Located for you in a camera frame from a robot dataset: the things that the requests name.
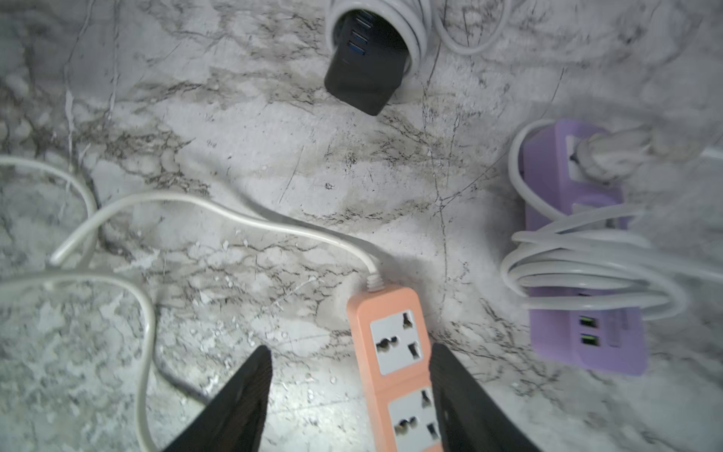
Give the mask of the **pink power strip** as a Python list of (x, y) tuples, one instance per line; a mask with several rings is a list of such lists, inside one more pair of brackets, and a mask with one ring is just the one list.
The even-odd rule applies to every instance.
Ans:
[(376, 450), (441, 451), (431, 344), (418, 294), (389, 286), (346, 307)]

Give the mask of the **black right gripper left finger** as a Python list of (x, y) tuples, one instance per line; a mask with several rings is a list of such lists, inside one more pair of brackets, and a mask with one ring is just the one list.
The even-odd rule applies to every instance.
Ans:
[(254, 350), (198, 417), (166, 447), (168, 451), (257, 451), (262, 442), (272, 355)]

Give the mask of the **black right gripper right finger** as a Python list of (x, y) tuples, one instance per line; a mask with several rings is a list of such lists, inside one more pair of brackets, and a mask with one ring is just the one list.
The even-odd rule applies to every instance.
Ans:
[(448, 347), (432, 346), (429, 372), (445, 451), (540, 451)]

